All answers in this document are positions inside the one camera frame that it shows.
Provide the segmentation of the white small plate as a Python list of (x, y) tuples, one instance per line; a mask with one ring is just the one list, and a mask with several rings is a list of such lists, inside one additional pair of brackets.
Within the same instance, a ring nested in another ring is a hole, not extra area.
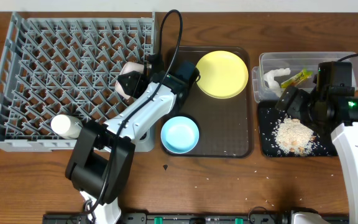
[[(135, 63), (135, 62), (127, 62), (123, 66), (121, 72), (119, 73), (119, 76), (127, 74), (129, 72), (133, 72), (133, 71), (143, 73), (143, 70), (144, 70), (144, 66), (142, 64)], [(124, 89), (122, 88), (121, 84), (118, 81), (116, 81), (116, 83), (115, 83), (115, 91), (120, 96), (122, 96), (125, 100), (128, 100), (130, 98), (130, 96), (124, 92)]]

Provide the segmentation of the green orange snack wrapper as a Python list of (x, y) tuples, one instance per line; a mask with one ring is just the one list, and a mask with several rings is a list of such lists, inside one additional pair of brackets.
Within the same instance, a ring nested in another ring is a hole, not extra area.
[(289, 86), (297, 86), (301, 82), (305, 81), (306, 79), (309, 79), (312, 76), (313, 72), (308, 71), (307, 69), (303, 69), (296, 75), (292, 76), (291, 78), (285, 80), (280, 84), (281, 88), (287, 88)]

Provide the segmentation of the rice food scraps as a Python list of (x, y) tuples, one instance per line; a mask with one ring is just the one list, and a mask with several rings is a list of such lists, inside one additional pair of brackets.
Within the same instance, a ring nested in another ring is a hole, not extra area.
[(284, 154), (307, 156), (315, 147), (314, 132), (300, 123), (299, 119), (285, 117), (273, 128), (273, 139)]

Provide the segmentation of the light blue bowl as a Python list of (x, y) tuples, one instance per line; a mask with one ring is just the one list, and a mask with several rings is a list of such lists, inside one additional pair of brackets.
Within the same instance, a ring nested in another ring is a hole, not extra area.
[(168, 152), (185, 154), (197, 145), (200, 130), (192, 119), (186, 116), (176, 116), (163, 124), (160, 139)]

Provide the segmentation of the yellow plate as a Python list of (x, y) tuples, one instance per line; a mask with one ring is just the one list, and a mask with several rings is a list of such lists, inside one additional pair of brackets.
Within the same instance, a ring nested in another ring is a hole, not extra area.
[(198, 87), (208, 96), (218, 99), (240, 94), (249, 79), (247, 65), (232, 52), (218, 50), (207, 53), (196, 64), (201, 78)]

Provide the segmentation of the white cup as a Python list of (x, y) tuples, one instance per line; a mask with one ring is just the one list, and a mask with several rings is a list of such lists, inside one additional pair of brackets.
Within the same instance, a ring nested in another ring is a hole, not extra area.
[(59, 114), (52, 118), (52, 131), (64, 139), (76, 139), (83, 127), (82, 122), (73, 116)]

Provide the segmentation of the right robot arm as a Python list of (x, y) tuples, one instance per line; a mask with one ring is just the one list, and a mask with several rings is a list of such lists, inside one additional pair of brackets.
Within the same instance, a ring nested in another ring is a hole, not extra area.
[(352, 64), (343, 60), (318, 65), (313, 91), (285, 89), (276, 109), (331, 139), (339, 156), (349, 202), (349, 221), (358, 223), (358, 98)]

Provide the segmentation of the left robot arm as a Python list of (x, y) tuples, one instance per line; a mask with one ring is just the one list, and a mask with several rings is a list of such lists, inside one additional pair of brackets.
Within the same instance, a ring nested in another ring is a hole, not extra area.
[(117, 91), (135, 101), (116, 117), (82, 127), (65, 171), (84, 197), (85, 209), (68, 223), (116, 223), (121, 216), (117, 198), (124, 189), (136, 150), (150, 151), (143, 137), (163, 116), (179, 109), (200, 73), (183, 62), (172, 74), (163, 63), (128, 62), (117, 78)]

